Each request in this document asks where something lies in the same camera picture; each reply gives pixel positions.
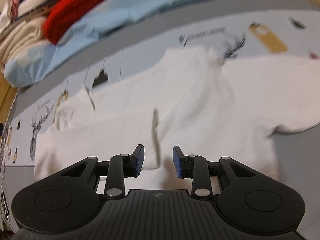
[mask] white wire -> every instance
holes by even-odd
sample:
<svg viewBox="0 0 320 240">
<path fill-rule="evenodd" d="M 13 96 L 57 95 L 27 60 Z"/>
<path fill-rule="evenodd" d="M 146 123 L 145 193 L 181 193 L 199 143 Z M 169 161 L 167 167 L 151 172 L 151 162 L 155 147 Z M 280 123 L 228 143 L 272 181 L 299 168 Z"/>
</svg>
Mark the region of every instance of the white wire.
<svg viewBox="0 0 320 240">
<path fill-rule="evenodd" d="M 2 171 L 1 171 L 1 184 L 0 184 L 0 194 L 2 194 L 2 192 L 4 193 L 4 197 L 5 199 L 8 199 L 7 196 L 6 196 L 6 191 L 5 191 L 5 181 L 4 181 L 4 174 L 5 174 L 5 167 L 6 167 L 6 154 L 5 153 L 5 146 L 6 146 L 6 142 L 4 140 L 4 137 L 5 136 L 8 136 L 8 132 L 5 133 L 6 131 L 8 131 L 8 119 L 9 119 L 9 116 L 10 116 L 10 113 L 11 113 L 11 110 L 12 110 L 12 107 L 13 107 L 13 104 L 17 98 L 17 95 L 19 93 L 19 89 L 17 90 L 15 96 L 14 96 L 14 99 L 11 103 L 11 106 L 10 106 L 10 110 L 9 110 L 9 113 L 8 113 L 8 116 L 7 116 L 7 119 L 5 121 L 5 124 L 4 124 L 4 130 L 3 130 L 3 134 L 2 134 L 2 138 L 1 138 L 1 141 L 0 141 L 0 156 L 2 156 L 2 160 L 3 160 L 3 167 L 2 167 Z M 2 209 L 2 205 L 0 207 L 0 215 L 1 215 L 1 218 L 3 220 L 3 222 L 6 224 L 7 227 L 10 227 L 11 230 L 13 231 L 12 229 L 12 226 L 11 226 L 11 223 L 10 223 L 10 212 L 9 212 L 9 207 L 7 206 L 7 212 L 8 212 L 8 222 L 6 220 L 6 218 L 4 217 L 4 210 Z"/>
</svg>

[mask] white towel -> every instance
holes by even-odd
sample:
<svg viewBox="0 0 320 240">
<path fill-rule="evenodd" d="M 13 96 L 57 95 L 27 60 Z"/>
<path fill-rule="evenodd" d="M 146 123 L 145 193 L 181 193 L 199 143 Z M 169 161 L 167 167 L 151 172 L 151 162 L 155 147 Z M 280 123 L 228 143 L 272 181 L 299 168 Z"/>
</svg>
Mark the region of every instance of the white towel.
<svg viewBox="0 0 320 240">
<path fill-rule="evenodd" d="M 44 36 L 42 25 L 46 17 L 38 17 L 30 22 L 20 23 L 0 45 L 0 70 L 4 65 L 21 51 L 38 43 Z"/>
<path fill-rule="evenodd" d="M 152 123 L 156 119 L 157 111 L 150 110 L 123 114 L 87 127 L 39 134 L 36 150 L 43 154 L 36 154 L 35 180 L 43 179 L 89 155 L 98 156 L 99 161 L 108 161 L 113 155 L 132 154 L 138 144 L 144 145 L 146 153 L 154 152 L 153 144 L 157 143 L 157 139 Z M 155 165 L 158 156 L 156 153 L 147 154 L 144 164 Z"/>
<path fill-rule="evenodd" d="M 160 167 L 143 169 L 137 179 L 127 178 L 127 190 L 190 188 L 190 180 L 180 180 L 175 174 L 175 145 L 185 155 L 197 154 L 209 161 L 229 156 L 277 178 L 269 135 L 279 127 L 287 132 L 302 131 L 319 123 L 320 63 L 270 55 L 230 60 L 221 65 L 212 49 L 170 50 L 154 68 L 93 92 L 90 100 L 80 94 L 67 100 L 57 110 L 59 125 L 38 138 L 37 144 L 44 147 L 36 148 L 36 169 L 37 158 L 48 158 L 49 154 L 55 161 L 68 165 L 78 160 L 74 158 L 80 147 L 76 139 L 73 147 L 69 145 L 74 153 L 61 154 L 64 145 L 59 143 L 64 140 L 64 132 L 93 129 L 105 116 L 119 118 L 152 106 L 159 109 L 156 133 L 160 150 L 152 148 L 146 156 L 159 152 Z M 97 114 L 89 111 L 92 102 Z M 106 147 L 104 143 L 98 146 L 99 151 Z M 45 169 L 37 170 L 48 174 Z"/>
</svg>

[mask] beige blanket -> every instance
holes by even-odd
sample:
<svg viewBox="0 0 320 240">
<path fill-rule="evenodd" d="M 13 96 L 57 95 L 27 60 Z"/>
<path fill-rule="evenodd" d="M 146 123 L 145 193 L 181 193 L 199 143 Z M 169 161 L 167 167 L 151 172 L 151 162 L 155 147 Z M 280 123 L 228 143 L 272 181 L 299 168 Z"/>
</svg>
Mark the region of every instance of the beige blanket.
<svg viewBox="0 0 320 240">
<path fill-rule="evenodd" d="M 4 65 L 22 51 L 33 47 L 43 39 L 42 25 L 46 17 L 38 17 L 29 22 L 23 21 L 3 40 L 0 45 L 0 71 Z"/>
</svg>

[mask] light blue sheet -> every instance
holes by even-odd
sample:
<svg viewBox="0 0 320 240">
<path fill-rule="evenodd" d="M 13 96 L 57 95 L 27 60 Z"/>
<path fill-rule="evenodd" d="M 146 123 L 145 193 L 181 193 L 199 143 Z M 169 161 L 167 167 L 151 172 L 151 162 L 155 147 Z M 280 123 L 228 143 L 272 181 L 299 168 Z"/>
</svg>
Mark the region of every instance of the light blue sheet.
<svg viewBox="0 0 320 240">
<path fill-rule="evenodd" d="M 47 44 L 32 48 L 23 58 L 8 62 L 4 76 L 16 87 L 33 85 L 112 30 L 134 24 L 160 10 L 193 1 L 198 0 L 105 0 L 74 23 L 58 46 Z"/>
</svg>

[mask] circular pad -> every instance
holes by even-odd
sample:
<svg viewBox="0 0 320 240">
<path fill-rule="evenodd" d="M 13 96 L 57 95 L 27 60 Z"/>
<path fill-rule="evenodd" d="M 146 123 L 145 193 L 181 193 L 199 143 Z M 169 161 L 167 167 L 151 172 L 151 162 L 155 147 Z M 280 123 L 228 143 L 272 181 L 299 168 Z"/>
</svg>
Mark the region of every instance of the circular pad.
<svg viewBox="0 0 320 240">
<path fill-rule="evenodd" d="M 281 206 L 282 199 L 272 191 L 255 190 L 245 196 L 245 202 L 257 211 L 270 212 Z"/>
<path fill-rule="evenodd" d="M 301 196 L 267 177 L 237 178 L 221 191 L 217 207 L 236 228 L 252 234 L 296 229 L 305 211 Z"/>
<path fill-rule="evenodd" d="M 69 206 L 71 202 L 71 195 L 58 189 L 47 190 L 35 198 L 35 205 L 44 211 L 61 210 Z"/>
<path fill-rule="evenodd" d="M 96 192 L 73 177 L 48 177 L 21 190 L 12 201 L 20 227 L 42 234 L 61 234 L 88 223 L 99 208 Z"/>
</svg>

